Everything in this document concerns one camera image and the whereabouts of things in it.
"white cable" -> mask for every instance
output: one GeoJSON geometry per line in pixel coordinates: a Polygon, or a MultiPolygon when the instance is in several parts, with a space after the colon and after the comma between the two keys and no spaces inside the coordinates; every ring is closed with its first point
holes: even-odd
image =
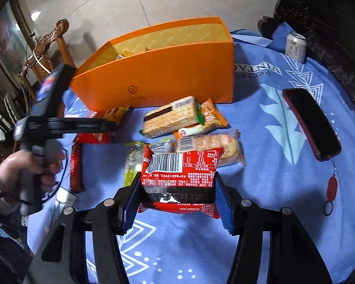
{"type": "Polygon", "coordinates": [[[39,59],[37,58],[36,53],[34,52],[35,49],[36,49],[36,48],[34,47],[34,49],[33,49],[33,55],[34,55],[35,60],[37,61],[37,63],[38,63],[47,73],[50,73],[50,71],[49,71],[49,70],[39,61],[39,59]]]}

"barcode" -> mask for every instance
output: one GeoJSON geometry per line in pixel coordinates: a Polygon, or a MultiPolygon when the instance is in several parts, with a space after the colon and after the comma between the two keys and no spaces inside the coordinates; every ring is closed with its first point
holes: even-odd
{"type": "Polygon", "coordinates": [[[192,104],[192,103],[195,103],[195,98],[194,97],[189,97],[187,99],[184,99],[182,101],[179,101],[179,102],[176,102],[172,105],[172,109],[173,110],[176,110],[182,106],[186,106],[188,104],[192,104]]]}
{"type": "Polygon", "coordinates": [[[193,137],[182,138],[177,142],[178,151],[192,151],[194,150],[193,137]]]}
{"type": "Polygon", "coordinates": [[[183,154],[173,152],[171,154],[153,155],[146,173],[152,172],[183,172],[183,154]]]}

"red wrapper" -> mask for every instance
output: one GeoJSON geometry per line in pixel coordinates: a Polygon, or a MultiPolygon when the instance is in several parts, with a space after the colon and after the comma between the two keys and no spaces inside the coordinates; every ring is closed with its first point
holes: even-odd
{"type": "MultiPolygon", "coordinates": [[[[90,111],[87,118],[104,118],[108,121],[120,123],[127,108],[117,108],[103,111],[90,111]]],[[[76,142],[82,144],[108,144],[113,139],[112,133],[79,133],[76,142]]]]}
{"type": "Polygon", "coordinates": [[[71,162],[70,162],[70,190],[72,193],[83,192],[83,183],[81,180],[81,144],[75,143],[71,148],[71,162]]]}
{"type": "Polygon", "coordinates": [[[146,145],[141,183],[148,194],[138,212],[153,208],[173,213],[202,211],[218,219],[213,185],[222,147],[155,155],[146,145]]]}

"snack package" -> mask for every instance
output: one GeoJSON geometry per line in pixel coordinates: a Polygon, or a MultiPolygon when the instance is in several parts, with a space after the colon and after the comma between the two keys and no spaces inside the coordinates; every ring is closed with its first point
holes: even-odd
{"type": "MultiPolygon", "coordinates": [[[[131,185],[137,172],[142,171],[143,155],[145,154],[145,143],[132,142],[127,143],[128,154],[125,162],[124,186],[131,185]]],[[[149,147],[155,154],[168,154],[173,152],[172,137],[163,138],[155,144],[149,144],[149,147]]]]}
{"type": "MultiPolygon", "coordinates": [[[[116,108],[103,111],[90,111],[87,118],[104,118],[108,121],[120,123],[127,108],[116,108]]],[[[79,133],[76,142],[86,144],[106,144],[112,142],[112,133],[79,133]]]]}
{"type": "Polygon", "coordinates": [[[218,162],[219,167],[234,163],[246,165],[238,139],[238,129],[236,129],[234,133],[225,131],[199,135],[197,137],[186,137],[177,141],[176,152],[204,151],[223,147],[224,153],[218,162]]]}
{"type": "Polygon", "coordinates": [[[214,129],[229,125],[227,120],[216,109],[211,99],[208,99],[206,102],[201,104],[200,111],[205,119],[204,124],[197,124],[174,131],[173,134],[177,140],[185,137],[191,137],[193,135],[208,133],[214,129]]]}
{"type": "Polygon", "coordinates": [[[70,161],[70,190],[72,193],[84,191],[81,176],[81,144],[75,143],[71,148],[70,161]]]}
{"type": "Polygon", "coordinates": [[[116,58],[116,60],[120,60],[121,58],[125,58],[127,56],[132,56],[134,53],[131,53],[129,51],[122,51],[121,54],[119,54],[116,58]]]}
{"type": "Polygon", "coordinates": [[[143,119],[142,134],[154,138],[183,127],[203,123],[204,117],[198,110],[196,99],[188,96],[147,113],[143,119]]]}
{"type": "Polygon", "coordinates": [[[214,174],[224,148],[156,155],[145,148],[141,184],[148,195],[146,208],[173,213],[203,213],[218,219],[214,174]]]}

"blue tablecloth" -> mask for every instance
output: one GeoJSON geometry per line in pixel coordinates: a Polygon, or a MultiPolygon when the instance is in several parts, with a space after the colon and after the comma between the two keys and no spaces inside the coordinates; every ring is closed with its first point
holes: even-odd
{"type": "MultiPolygon", "coordinates": [[[[298,63],[281,54],[286,35],[283,24],[274,41],[251,35],[235,37],[234,103],[218,109],[233,128],[241,132],[247,166],[219,168],[224,182],[263,208],[290,206],[307,229],[335,283],[355,267],[355,106],[338,81],[320,64],[307,58],[298,63]],[[334,211],[323,215],[332,163],[318,162],[305,135],[281,96],[284,88],[309,90],[330,120],[342,144],[335,157],[338,190],[334,211]]],[[[64,95],[66,114],[84,117],[88,110],[74,93],[64,95]]],[[[126,149],[124,143],[145,140],[143,116],[150,108],[125,116],[115,144],[84,145],[83,182],[75,208],[95,207],[113,197],[123,185],[126,149]]],[[[71,150],[74,135],[65,135],[63,145],[71,150]]],[[[68,188],[69,176],[62,185],[68,188]]],[[[36,252],[48,232],[54,201],[29,217],[28,243],[36,252]]],[[[268,270],[269,235],[263,235],[259,283],[268,270]]],[[[225,283],[238,237],[232,237],[215,220],[202,213],[176,215],[157,210],[138,214],[133,228],[118,237],[120,251],[131,283],[225,283]]],[[[87,266],[92,283],[97,282],[92,235],[87,233],[87,266]]]]}

